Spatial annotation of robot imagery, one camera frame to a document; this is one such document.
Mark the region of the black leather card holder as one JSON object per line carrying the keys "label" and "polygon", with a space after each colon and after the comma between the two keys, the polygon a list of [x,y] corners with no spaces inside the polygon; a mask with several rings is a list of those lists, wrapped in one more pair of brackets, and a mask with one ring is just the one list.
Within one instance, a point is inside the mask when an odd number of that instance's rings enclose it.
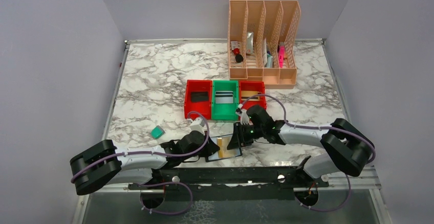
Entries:
{"label": "black leather card holder", "polygon": [[211,142],[218,146],[219,150],[205,157],[205,161],[213,162],[242,156],[242,150],[240,148],[227,149],[231,138],[232,134],[211,137]]}

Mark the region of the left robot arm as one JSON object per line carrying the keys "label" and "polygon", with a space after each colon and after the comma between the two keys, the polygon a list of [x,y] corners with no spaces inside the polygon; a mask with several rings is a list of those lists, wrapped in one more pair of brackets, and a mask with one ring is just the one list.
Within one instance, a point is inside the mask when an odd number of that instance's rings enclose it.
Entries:
{"label": "left robot arm", "polygon": [[174,168],[195,156],[207,158],[219,150],[208,134],[199,131],[145,149],[117,147],[106,139],[70,159],[71,183],[77,195],[109,184],[147,183],[156,170]]}

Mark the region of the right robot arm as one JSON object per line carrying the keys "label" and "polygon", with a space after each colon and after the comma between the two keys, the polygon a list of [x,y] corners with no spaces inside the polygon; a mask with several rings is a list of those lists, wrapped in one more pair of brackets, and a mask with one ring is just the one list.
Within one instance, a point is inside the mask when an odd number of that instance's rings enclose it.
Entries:
{"label": "right robot arm", "polygon": [[250,107],[246,115],[249,122],[234,124],[228,150],[249,146],[260,138],[270,144],[301,144],[325,150],[302,161],[297,168],[299,177],[317,179],[335,172],[356,177],[375,158],[373,143],[345,119],[336,119],[329,126],[291,125],[274,120],[259,105]]}

